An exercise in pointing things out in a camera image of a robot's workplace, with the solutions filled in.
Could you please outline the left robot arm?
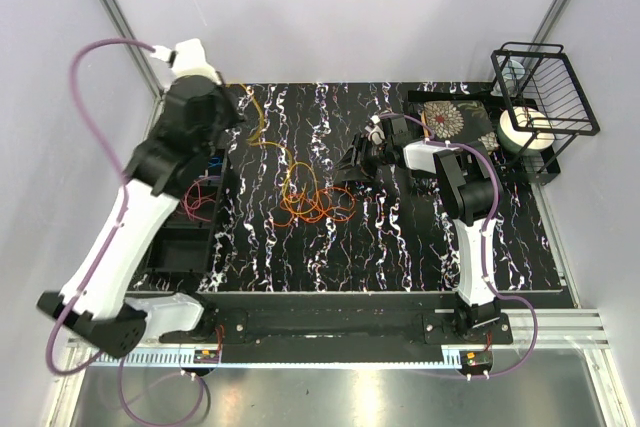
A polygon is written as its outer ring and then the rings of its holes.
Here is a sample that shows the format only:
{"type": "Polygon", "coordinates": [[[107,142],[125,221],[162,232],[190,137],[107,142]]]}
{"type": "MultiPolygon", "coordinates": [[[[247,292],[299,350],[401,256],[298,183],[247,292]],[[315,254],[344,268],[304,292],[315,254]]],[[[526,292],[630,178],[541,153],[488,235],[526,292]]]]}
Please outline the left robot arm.
{"type": "Polygon", "coordinates": [[[173,332],[208,341],[216,319],[196,296],[135,299],[126,292],[156,233],[208,166],[221,134],[240,121],[222,81],[203,74],[176,78],[124,170],[126,184],[90,253],[60,291],[41,294],[38,310],[116,359],[173,332]]]}

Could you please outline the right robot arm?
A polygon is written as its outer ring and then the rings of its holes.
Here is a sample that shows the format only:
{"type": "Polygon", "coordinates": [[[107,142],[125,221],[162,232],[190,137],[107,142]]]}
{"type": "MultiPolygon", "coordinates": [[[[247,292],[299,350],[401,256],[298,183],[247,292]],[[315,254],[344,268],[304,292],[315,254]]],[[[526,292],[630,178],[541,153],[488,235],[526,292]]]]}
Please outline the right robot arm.
{"type": "Polygon", "coordinates": [[[499,321],[500,301],[492,273],[495,215],[503,193],[482,142],[438,140],[416,116],[382,113],[369,119],[335,167],[337,184],[372,182],[383,166],[395,166],[437,179],[445,212],[458,238],[460,278],[453,328],[476,343],[499,321]]]}

